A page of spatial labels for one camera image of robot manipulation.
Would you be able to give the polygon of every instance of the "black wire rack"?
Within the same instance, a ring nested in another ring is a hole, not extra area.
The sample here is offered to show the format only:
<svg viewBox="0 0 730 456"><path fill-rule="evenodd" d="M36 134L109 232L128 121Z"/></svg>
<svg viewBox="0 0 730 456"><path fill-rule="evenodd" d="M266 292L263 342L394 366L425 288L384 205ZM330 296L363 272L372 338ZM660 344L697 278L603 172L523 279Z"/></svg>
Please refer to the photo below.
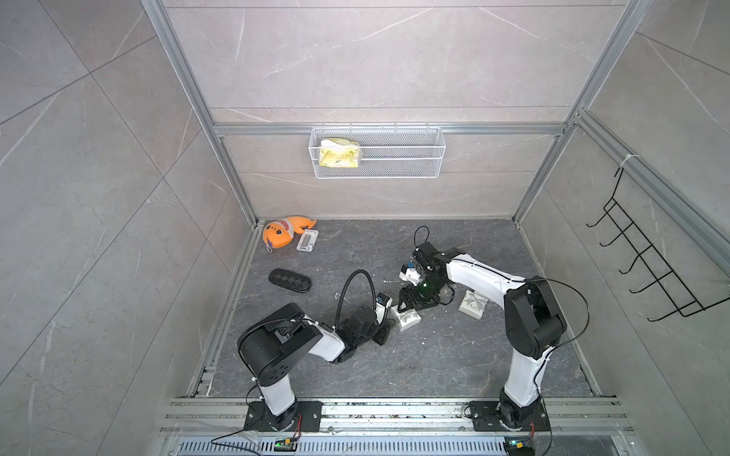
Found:
<svg viewBox="0 0 730 456"><path fill-rule="evenodd" d="M717 301L717 302L712 303L710 305L704 305L701 302L699 302L699 300L694 295L694 293L692 293L692 291L689 289L689 287L687 286L687 284L684 283L684 281L682 280L681 277L679 277L679 275L677 274L677 272L674 270L674 268L672 268L672 266L669 264L669 262L666 261L666 258L664 258L664 256L661 254L661 252L659 252L657 250L657 248L654 246L654 243L652 243L652 241L650 241L649 238L646 237L646 235L644 234L644 231L636 224L636 222L634 222L634 219L632 219L629 216L629 214L623 209L623 207L621 207L621 205L618 203L618 201L616 201L616 190L618 189L618 184L621 182L621 177L623 176L623 168L619 168L616 171L616 174L614 174L613 176L614 177L618 176L618 179L616 180L616 186L613 188L613 193L611 194L611 198L603 206L603 212L604 212L604 214L593 225L586 223L586 226L588 226L589 228L592 228L592 227L598 225L604 218L608 217L608 219L610 219L613 222L613 224L615 225L615 227L618 229L618 235L615 238L613 238L611 240L611 242L609 242L608 244L600 243L599 245L601 245L601 247L608 247L611 244L613 244L614 242L616 242L618 239L624 238L629 243L629 245L631 246L631 248L634 250L634 253L636 253L636 257L631 262L631 265L629 266L629 269L627 269L626 271L621 271L619 269L619 272L622 273L622 274L628 274L634 268L634 265L636 265L636 263L638 261L641 261L644 264L644 266L646 267L646 269L650 272L650 274L652 275L652 277L654 278L654 280L651 283L649 283L648 285L644 286L641 290L636 290L636 291L629 290L629 292L631 292L633 294L641 293L642 291L647 290L649 287L651 287L653 285L658 285L662 289L662 291L664 291L664 294L669 299L669 302L672 303L672 305L674 307L674 310L670 311L669 313L667 313L667 314L665 314L665 315L663 315L663 316L661 316L659 318L647 318L647 320L649 320L651 322L658 322L659 320L663 320L663 319L667 318L668 316L673 315L673 314L677 314L677 313L680 314L680 315L682 315L683 317L690 317L691 315L695 315L696 313L699 313L699 312L703 312L705 310L708 310L708 309L710 309L710 308L712 308L714 306L717 306L718 304L721 304L721 303L726 302L726 301L730 301L730 296L729 296L729 297L727 297L727 298L725 298L723 300ZM625 227L621 228L621 226L618 224L618 222L616 221L616 219L614 218L614 216L611 215L611 211L614 211L614 212L620 211L620 212L617 212L617 215L618 214L623 214L623 216L629 221L629 224L626 225ZM629 228L631 228L632 226L635 227L636 230L641 235L641 237L644 238L644 240L648 244L648 247L643 248L643 249L641 249L639 251L639 249L636 247L636 244L638 244L638 242L637 243L632 242L630 240L630 238L626 235L627 230ZM657 273L654 269L652 269L649 266L649 263L647 262L647 260L645 258L645 255L647 255L647 254L651 254L651 255L658 256L661 259L661 262L664 263L664 265L666 266L666 268L669 271L668 272L665 272L663 274L662 273ZM661 283L661 280L667 279L667 278L670 278L670 277L676 278L677 281L681 284L681 286L684 287L684 289L686 290L687 294L691 297L691 301L689 303L682 304L682 305L677 304L676 300L672 297L672 295L667 290L667 287L664 284ZM693 304L697 304L699 306L699 309L697 309L697 308L695 308L695 309L688 309L688 307L689 306L692 306Z"/></svg>

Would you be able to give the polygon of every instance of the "red wire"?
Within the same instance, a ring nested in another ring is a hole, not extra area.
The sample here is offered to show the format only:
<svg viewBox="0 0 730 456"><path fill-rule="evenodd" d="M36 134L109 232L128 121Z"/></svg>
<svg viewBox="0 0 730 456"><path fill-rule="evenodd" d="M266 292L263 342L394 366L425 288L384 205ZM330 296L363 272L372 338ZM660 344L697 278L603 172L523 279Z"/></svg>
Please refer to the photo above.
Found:
<svg viewBox="0 0 730 456"><path fill-rule="evenodd" d="M296 431L294 431L294 436L297 440L299 440L301 438L301 413L297 415L299 416L299 418L296 421Z"/></svg>
<svg viewBox="0 0 730 456"><path fill-rule="evenodd" d="M532 440L532 437L533 437L533 436L535 435L535 423L533 423L533 422L531 421L531 422L530 422L530 427L532 428L532 434L530 434L530 438L528 438L528 439L527 439L527 440L525 441L525 443L527 443L527 442L529 442L530 440Z"/></svg>

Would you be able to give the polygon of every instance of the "orange plush toy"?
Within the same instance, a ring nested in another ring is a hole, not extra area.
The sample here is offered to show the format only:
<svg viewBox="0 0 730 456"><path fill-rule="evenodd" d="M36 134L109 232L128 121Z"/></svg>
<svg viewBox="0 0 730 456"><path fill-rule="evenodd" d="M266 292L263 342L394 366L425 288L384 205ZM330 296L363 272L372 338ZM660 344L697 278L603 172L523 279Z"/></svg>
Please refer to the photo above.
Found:
<svg viewBox="0 0 730 456"><path fill-rule="evenodd" d="M305 228L314 227L317 220L295 215L271 222L264 228L264 244L266 249L279 249L294 240L294 233L303 234Z"/></svg>

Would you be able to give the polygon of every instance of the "black oval object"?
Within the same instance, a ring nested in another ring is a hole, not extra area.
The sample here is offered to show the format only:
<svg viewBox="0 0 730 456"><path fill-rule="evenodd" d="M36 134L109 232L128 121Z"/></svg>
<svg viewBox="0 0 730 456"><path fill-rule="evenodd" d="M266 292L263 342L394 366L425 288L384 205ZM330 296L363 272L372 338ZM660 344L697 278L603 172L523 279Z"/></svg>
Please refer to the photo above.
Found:
<svg viewBox="0 0 730 456"><path fill-rule="evenodd" d="M298 293L305 293L312 287L309 277L281 268L276 268L269 274L269 282Z"/></svg>

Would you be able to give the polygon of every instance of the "marble tile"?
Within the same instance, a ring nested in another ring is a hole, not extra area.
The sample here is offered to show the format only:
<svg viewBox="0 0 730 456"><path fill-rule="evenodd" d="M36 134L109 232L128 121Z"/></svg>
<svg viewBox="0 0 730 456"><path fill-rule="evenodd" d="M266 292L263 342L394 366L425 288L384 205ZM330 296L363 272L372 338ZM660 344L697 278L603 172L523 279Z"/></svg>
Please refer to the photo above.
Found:
<svg viewBox="0 0 730 456"><path fill-rule="evenodd" d="M444 173L436 179L316 179L310 173L241 173L261 219L510 218L532 172Z"/></svg>
<svg viewBox="0 0 730 456"><path fill-rule="evenodd" d="M570 107L211 108L216 123L249 122L563 122Z"/></svg>
<svg viewBox="0 0 730 456"><path fill-rule="evenodd" d="M89 70L155 36L139 0L41 0Z"/></svg>
<svg viewBox="0 0 730 456"><path fill-rule="evenodd" d="M648 285L653 278L641 263L629 274L619 272L626 270L634 259L627 241L616 241L611 247L597 245L598 241L608 242L618 234L610 221L595 228L585 226L598 220L592 209L601 207L610 197L615 186L615 168L615 162L591 139L581 136L564 152L546 188L590 252L705 443L713 453L720 454L724 448L721 423L730 419L730 409L724 405L727 401L720 400L723 405L718 406L717 399L727 388L725 366L730 359L726 348L730 336L724 323L730 317L730 302L688 318L675 315L660 322L647 321L648 317L660 317L674 308L659 287L639 294L629 292ZM628 176L622 177L616 198L702 303L711 304L729 296L730 278ZM635 244L640 241L638 233L631 233L630 237ZM663 284L678 302L692 300L674 277L665 279Z"/></svg>
<svg viewBox="0 0 730 456"><path fill-rule="evenodd" d="M0 3L0 122L87 73L37 0Z"/></svg>
<svg viewBox="0 0 730 456"><path fill-rule="evenodd" d="M0 136L3 378L161 175L90 76Z"/></svg>
<svg viewBox="0 0 730 456"><path fill-rule="evenodd" d="M314 172L308 136L226 136L223 142L238 172Z"/></svg>
<svg viewBox="0 0 730 456"><path fill-rule="evenodd" d="M542 191L523 221L531 248L547 277L575 284L591 304L591 326L578 340L600 393L616 395L650 455L676 448L710 452L667 384L624 308L552 198ZM585 304L572 291L555 287L569 325L582 328Z"/></svg>
<svg viewBox="0 0 730 456"><path fill-rule="evenodd" d="M164 0L167 7L327 8L327 7L530 7L624 5L626 0Z"/></svg>
<svg viewBox="0 0 730 456"><path fill-rule="evenodd" d="M98 455L150 452L158 408L187 393L231 275L207 242L134 377Z"/></svg>
<svg viewBox="0 0 730 456"><path fill-rule="evenodd" d="M635 35L592 111L730 233L730 74Z"/></svg>
<svg viewBox="0 0 730 456"><path fill-rule="evenodd" d="M210 230L208 241L231 273L236 270L238 257L250 229L236 195L230 192Z"/></svg>
<svg viewBox="0 0 730 456"><path fill-rule="evenodd" d="M239 306L213 377L213 395L241 397L250 388L250 373L236 355L235 340L255 321L278 306L297 302L307 314L332 323L335 293L351 271L365 268L377 293L396 297L402 286L398 272L413 251L413 231L427 225L437 248L458 247L504 271L531 277L531 258L511 220L320 220L320 236L311 253L293 245L268 253L263 243L247 274ZM274 268L307 275L312 289L301 295L268 281ZM291 374L300 397L498 395L512 356L504 334L504 312L495 304L481 320L458 311L464 288L456 288L452 304L421 312L422 321L403 333L394 331L386 345L372 342L339 365L306 357ZM356 279L347 291L348 316L366 304L369 290ZM450 291L445 289L447 301ZM545 375L545 393L585 396L590 390L571 349L557 352Z"/></svg>
<svg viewBox="0 0 730 456"><path fill-rule="evenodd" d="M167 173L200 123L158 39L93 73L162 174Z"/></svg>
<svg viewBox="0 0 730 456"><path fill-rule="evenodd" d="M202 131L173 165L165 180L207 236L231 192L231 186Z"/></svg>
<svg viewBox="0 0 730 456"><path fill-rule="evenodd" d="M536 171L553 135L449 135L442 173Z"/></svg>
<svg viewBox="0 0 730 456"><path fill-rule="evenodd" d="M6 452L97 451L204 242L162 182L0 385Z"/></svg>
<svg viewBox="0 0 730 456"><path fill-rule="evenodd" d="M725 0L655 0L639 32L730 72L730 3Z"/></svg>
<svg viewBox="0 0 730 456"><path fill-rule="evenodd" d="M335 109L568 106L622 9L174 8L169 14L210 106ZM325 16L328 27L312 26Z"/></svg>

